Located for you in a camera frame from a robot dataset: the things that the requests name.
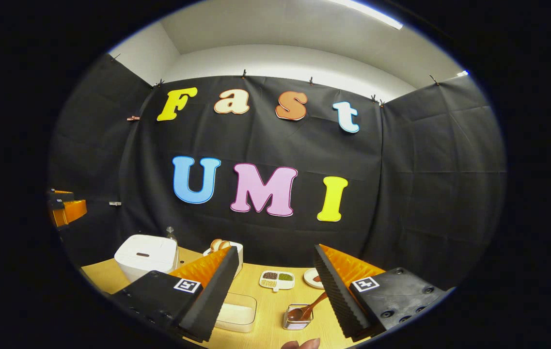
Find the small plate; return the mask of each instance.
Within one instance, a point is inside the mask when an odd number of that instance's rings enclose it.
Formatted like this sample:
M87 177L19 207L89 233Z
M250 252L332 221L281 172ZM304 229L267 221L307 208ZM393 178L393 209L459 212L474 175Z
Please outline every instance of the small plate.
M316 268L308 269L303 274L303 279L308 283L308 285L319 288L319 289L325 289L321 282L314 281L314 278L318 276L318 271L316 271Z

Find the spoon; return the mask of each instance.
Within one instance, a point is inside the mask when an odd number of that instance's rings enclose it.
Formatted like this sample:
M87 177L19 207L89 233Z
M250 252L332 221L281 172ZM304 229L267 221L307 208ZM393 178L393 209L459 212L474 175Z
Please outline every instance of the spoon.
M320 301L327 298L327 293L322 292L322 294L315 300L314 303L310 305L306 305L303 308L297 308L293 309L288 312L288 321L307 321L310 318L310 314L312 314L312 309L318 304Z

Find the light blue letter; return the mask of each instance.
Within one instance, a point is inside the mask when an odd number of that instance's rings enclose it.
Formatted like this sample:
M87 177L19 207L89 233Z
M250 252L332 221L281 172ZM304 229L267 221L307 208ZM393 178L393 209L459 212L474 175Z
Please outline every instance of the light blue letter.
M174 194L189 204L204 204L213 197L215 191L215 170L221 161L215 158L204 158L200 165L204 167L202 190L195 192L189 189L189 168L195 163L191 157L175 157L174 164Z
M357 116L357 109L351 108L349 102L337 102L333 108L338 110L338 122L340 127L350 133L359 131L359 125L353 124L353 115Z

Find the ceiling light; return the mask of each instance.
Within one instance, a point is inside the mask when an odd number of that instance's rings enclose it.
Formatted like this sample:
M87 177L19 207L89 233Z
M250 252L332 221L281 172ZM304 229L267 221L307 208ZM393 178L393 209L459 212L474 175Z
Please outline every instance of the ceiling light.
M390 26L400 30L402 28L402 24L399 23L397 20L390 18L379 11L373 10L368 6L364 6L362 4L358 4L357 2L351 1L351 0L327 0L331 2L335 2L336 4L344 5L346 7L349 7L351 9L357 10L360 13L365 13L371 17L374 17L381 22L385 24L389 24Z

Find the human hand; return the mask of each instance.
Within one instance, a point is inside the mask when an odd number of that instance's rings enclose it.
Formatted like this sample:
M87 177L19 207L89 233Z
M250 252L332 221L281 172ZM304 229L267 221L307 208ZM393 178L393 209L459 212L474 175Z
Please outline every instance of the human hand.
M318 349L319 345L320 338L308 340L308 342L303 343L301 346L299 346L299 342L296 340L291 340L290 342L284 343L281 349Z

